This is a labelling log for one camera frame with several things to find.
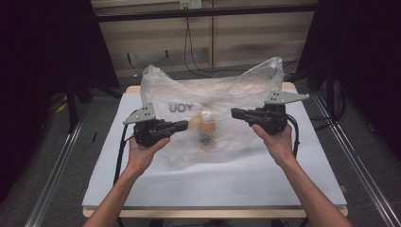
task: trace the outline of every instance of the cable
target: cable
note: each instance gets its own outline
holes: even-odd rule
[[[117,163],[115,165],[113,184],[115,184],[117,182],[118,178],[120,178],[121,162],[123,159],[124,147],[127,144],[127,140],[124,140],[126,132],[127,132],[127,128],[128,128],[128,125],[125,125],[124,130],[123,130],[123,135],[121,136],[120,150],[118,151]]]
[[[186,66],[186,68],[193,73],[196,76],[201,76],[201,77],[206,77],[206,78],[210,78],[208,76],[205,75],[201,75],[201,74],[196,74],[194,73],[191,69],[189,69],[188,65],[186,64],[186,40],[189,36],[189,44],[190,44],[190,50],[191,50],[191,58],[192,58],[192,62],[194,62],[195,67],[204,72],[204,73],[216,73],[216,72],[246,72],[247,70],[245,69],[216,69],[216,70],[204,70],[198,67],[197,63],[195,62],[195,58],[194,58],[194,51],[193,51],[193,45],[192,45],[192,36],[191,36],[191,28],[189,27],[189,20],[186,17],[186,32],[185,32],[185,48],[184,48],[184,52],[183,52],[183,61],[184,64]]]
[[[296,58],[296,59],[294,59],[294,60],[292,60],[292,61],[286,61],[286,62],[284,62],[284,63],[283,63],[283,69],[286,68],[287,66],[291,65],[292,63],[299,62],[299,61],[297,61],[297,60],[299,60],[300,58],[301,58],[301,57],[298,57],[298,58]]]
[[[298,123],[295,120],[295,118],[289,114],[287,114],[288,117],[288,121],[291,122],[292,126],[294,126],[294,130],[295,130],[295,141],[294,141],[294,148],[292,153],[294,154],[294,157],[297,157],[297,152],[298,152],[298,146],[300,144],[300,132],[299,132],[299,128],[298,128]]]
[[[134,137],[134,135],[130,136],[128,139],[124,140],[126,143],[127,141],[131,140]]]
[[[209,77],[209,76],[206,76],[206,75],[203,75],[203,74],[197,74],[197,73],[195,73],[194,71],[192,71],[192,70],[188,67],[188,64],[186,64],[186,40],[187,40],[187,37],[188,37],[188,33],[190,34],[190,31],[189,31],[189,24],[188,24],[188,18],[186,18],[186,24],[187,24],[187,26],[186,26],[186,32],[185,32],[185,46],[184,46],[184,48],[183,48],[183,63],[185,64],[185,67],[188,69],[188,71],[191,72],[193,75],[210,79],[211,77]]]
[[[336,113],[335,117],[333,116],[316,116],[316,117],[310,117],[310,120],[330,120],[331,122],[327,124],[320,125],[315,128],[315,131],[319,131],[321,129],[324,129],[326,127],[332,126],[335,123],[338,123],[340,119],[344,116],[346,110],[346,101],[345,101],[345,95],[344,95],[344,90],[343,88],[340,87],[340,93],[338,96],[338,106],[337,106],[337,111],[339,113]]]

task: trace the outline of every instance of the white table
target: white table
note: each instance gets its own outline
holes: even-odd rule
[[[283,91],[296,92],[291,83],[284,83]],[[121,99],[82,203],[85,217],[93,214],[112,188],[122,122],[142,106],[138,92],[139,87],[130,87]],[[297,119],[300,127],[297,159],[312,181],[346,216],[345,198],[304,105],[301,102],[288,104],[287,112]],[[238,122],[243,124],[244,131],[253,133],[245,122]],[[122,169],[127,158],[125,152]],[[120,217],[304,218],[305,211],[283,171],[271,159],[260,138],[255,136],[246,155],[225,163],[176,168],[157,153],[150,168],[132,188]]]

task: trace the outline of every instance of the metal rail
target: metal rail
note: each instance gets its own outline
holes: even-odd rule
[[[284,12],[303,12],[315,11],[321,8],[333,8],[347,6],[343,3],[337,4],[298,4],[298,5],[278,5],[263,7],[241,7],[241,8],[209,8],[209,9],[177,9],[150,12],[132,12],[132,13],[113,13],[98,14],[96,16],[57,18],[54,20],[64,21],[66,23],[99,23],[99,22],[118,22],[118,21],[140,21],[169,18],[186,17],[205,17],[205,16],[227,16],[243,14],[263,14],[263,13],[284,13]]]
[[[54,193],[56,191],[57,185],[60,181],[61,174],[64,170],[65,164],[68,161],[68,157],[72,151],[73,146],[78,138],[80,128],[82,126],[82,120],[84,119],[86,113],[88,112],[89,104],[84,105],[82,110],[82,117],[79,119],[74,130],[68,134],[67,139],[64,143],[64,146],[61,150],[59,159],[53,167],[53,170],[47,180],[47,183],[42,191],[41,196],[35,203],[35,206],[32,212],[29,215],[29,218],[26,222],[26,227],[37,227],[41,226],[42,221],[44,219],[44,215],[47,211],[48,206],[50,205],[51,200],[53,199]]]
[[[351,145],[351,142],[348,140],[347,136],[345,135],[339,123],[330,120],[329,113],[326,110],[327,105],[323,97],[317,93],[312,93],[312,96],[314,97],[323,115],[327,117],[328,123],[332,124],[330,126],[332,132],[339,141],[342,150],[344,151],[345,155],[348,158],[348,161],[354,168],[354,171],[357,173],[360,182],[362,183],[363,187],[365,188],[366,192],[368,193],[369,197],[374,203],[377,211],[379,212],[381,217],[383,217],[383,220],[386,222],[387,226],[389,227],[401,226],[401,221],[395,214],[392,205],[390,204],[386,196],[383,194],[381,189],[377,186],[375,180],[369,173],[368,169],[360,160],[354,147]]]

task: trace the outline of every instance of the gray plastic mount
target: gray plastic mount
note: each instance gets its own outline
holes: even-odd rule
[[[140,109],[132,113],[124,122],[124,125],[129,125],[132,123],[143,122],[151,119],[156,119],[156,114],[154,113],[153,104],[151,102],[145,104]]]
[[[271,90],[265,99],[265,104],[281,105],[309,99],[309,95]]]

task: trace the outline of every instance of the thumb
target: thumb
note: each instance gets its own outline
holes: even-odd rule
[[[259,125],[252,125],[253,131],[259,136],[261,139],[265,140],[268,134],[265,132],[265,130],[262,129]]]

